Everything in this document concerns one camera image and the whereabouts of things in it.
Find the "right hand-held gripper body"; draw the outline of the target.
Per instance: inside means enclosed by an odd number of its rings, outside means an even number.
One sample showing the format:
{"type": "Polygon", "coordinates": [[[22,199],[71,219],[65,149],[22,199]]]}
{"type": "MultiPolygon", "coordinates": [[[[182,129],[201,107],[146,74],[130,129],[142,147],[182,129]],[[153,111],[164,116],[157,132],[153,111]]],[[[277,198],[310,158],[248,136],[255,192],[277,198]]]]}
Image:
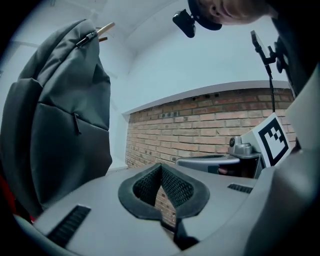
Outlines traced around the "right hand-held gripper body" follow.
{"type": "Polygon", "coordinates": [[[240,160],[257,159],[254,179],[259,178],[263,169],[279,164],[290,152],[289,140],[274,112],[249,132],[232,137],[228,148],[228,154],[240,160]]]}

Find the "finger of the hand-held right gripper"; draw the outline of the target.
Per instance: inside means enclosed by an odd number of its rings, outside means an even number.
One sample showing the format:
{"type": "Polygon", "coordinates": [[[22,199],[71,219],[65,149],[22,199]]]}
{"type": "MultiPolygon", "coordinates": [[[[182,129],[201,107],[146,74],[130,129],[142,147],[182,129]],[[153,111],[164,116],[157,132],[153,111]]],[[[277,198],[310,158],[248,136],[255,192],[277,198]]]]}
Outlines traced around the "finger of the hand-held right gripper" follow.
{"type": "Polygon", "coordinates": [[[181,157],[175,161],[177,166],[194,169],[201,172],[226,175],[228,169],[238,165],[241,160],[229,154],[215,154],[196,157],[181,157]]]}

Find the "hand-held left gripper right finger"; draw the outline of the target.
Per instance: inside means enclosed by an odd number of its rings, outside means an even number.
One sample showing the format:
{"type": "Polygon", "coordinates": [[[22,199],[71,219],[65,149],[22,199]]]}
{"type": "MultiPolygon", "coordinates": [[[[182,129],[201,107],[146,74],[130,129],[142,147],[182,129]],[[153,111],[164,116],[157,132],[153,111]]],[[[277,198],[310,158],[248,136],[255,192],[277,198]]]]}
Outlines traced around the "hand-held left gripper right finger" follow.
{"type": "Polygon", "coordinates": [[[209,190],[209,199],[201,212],[182,219],[185,233],[198,240],[197,250],[244,250],[254,222],[242,210],[249,193],[229,188],[239,184],[253,188],[256,180],[222,176],[174,165],[174,169],[191,177],[209,190]]]}

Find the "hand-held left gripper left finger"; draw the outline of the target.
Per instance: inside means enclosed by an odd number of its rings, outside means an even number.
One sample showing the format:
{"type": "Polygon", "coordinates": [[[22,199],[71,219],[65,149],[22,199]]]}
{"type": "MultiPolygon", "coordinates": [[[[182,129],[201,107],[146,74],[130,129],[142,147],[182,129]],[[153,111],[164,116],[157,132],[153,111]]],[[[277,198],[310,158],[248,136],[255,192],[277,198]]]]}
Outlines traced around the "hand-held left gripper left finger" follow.
{"type": "Polygon", "coordinates": [[[139,219],[120,203],[121,183],[148,168],[122,169],[89,181],[43,212],[34,223],[47,236],[76,206],[90,212],[66,245],[81,256],[174,256],[179,247],[156,220],[139,219]]]}

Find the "dark grey backpack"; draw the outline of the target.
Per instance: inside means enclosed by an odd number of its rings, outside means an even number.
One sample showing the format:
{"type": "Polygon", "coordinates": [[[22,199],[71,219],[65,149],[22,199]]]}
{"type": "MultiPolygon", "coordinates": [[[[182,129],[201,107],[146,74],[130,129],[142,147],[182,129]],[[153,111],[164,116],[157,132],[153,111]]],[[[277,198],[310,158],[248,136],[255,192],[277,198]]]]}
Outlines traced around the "dark grey backpack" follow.
{"type": "Polygon", "coordinates": [[[111,81],[88,19],[51,34],[7,94],[1,163],[13,195],[33,218],[83,184],[106,175],[111,81]]]}

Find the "wooden coat stand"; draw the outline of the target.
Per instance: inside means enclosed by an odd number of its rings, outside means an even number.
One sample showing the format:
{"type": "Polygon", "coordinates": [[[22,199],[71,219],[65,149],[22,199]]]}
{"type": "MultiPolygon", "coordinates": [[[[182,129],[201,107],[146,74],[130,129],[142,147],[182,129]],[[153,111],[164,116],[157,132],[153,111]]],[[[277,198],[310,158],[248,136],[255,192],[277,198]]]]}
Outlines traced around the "wooden coat stand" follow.
{"type": "Polygon", "coordinates": [[[103,34],[108,32],[114,26],[115,26],[115,23],[114,22],[110,22],[109,24],[107,24],[107,25],[105,25],[105,26],[103,26],[101,28],[97,27],[97,31],[96,32],[97,32],[97,35],[98,35],[98,41],[100,43],[108,40],[108,37],[107,36],[103,36],[103,34]]]}

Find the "person's dark top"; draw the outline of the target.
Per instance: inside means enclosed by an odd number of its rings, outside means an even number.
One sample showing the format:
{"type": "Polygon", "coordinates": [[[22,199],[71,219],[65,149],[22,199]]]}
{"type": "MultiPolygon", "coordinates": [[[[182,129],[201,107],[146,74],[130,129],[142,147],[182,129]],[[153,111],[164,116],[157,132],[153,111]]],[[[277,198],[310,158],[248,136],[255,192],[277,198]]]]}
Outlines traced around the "person's dark top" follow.
{"type": "Polygon", "coordinates": [[[284,16],[272,22],[286,50],[292,92],[298,96],[320,61],[318,42],[307,23],[284,16]]]}

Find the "black chest mount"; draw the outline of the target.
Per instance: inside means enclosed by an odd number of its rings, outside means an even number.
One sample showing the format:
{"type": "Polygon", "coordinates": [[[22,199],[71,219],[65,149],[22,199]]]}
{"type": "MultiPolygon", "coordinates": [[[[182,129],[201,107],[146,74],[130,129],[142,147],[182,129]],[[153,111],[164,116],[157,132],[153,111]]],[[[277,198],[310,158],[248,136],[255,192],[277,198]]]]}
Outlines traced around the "black chest mount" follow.
{"type": "Polygon", "coordinates": [[[252,44],[255,48],[255,51],[259,54],[263,64],[265,66],[267,66],[269,64],[275,63],[277,55],[273,51],[272,47],[268,46],[267,48],[265,48],[264,44],[260,40],[260,38],[255,30],[252,30],[250,32],[250,35],[251,35],[251,40],[252,40],[252,44]]]}

